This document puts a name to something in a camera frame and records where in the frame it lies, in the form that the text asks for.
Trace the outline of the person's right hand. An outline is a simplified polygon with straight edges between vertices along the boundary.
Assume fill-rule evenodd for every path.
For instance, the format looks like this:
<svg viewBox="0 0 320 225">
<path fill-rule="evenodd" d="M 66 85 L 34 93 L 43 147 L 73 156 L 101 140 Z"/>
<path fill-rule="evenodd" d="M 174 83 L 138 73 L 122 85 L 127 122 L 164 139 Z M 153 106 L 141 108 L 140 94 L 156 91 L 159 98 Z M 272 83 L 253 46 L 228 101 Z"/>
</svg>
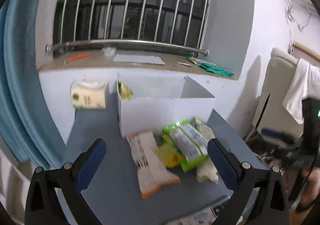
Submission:
<svg viewBox="0 0 320 225">
<path fill-rule="evenodd" d="M 307 185 L 300 198 L 299 209 L 305 211 L 309 209 L 315 202 L 315 199 L 319 195 L 319 168 L 314 168 L 311 172 Z"/>
</svg>

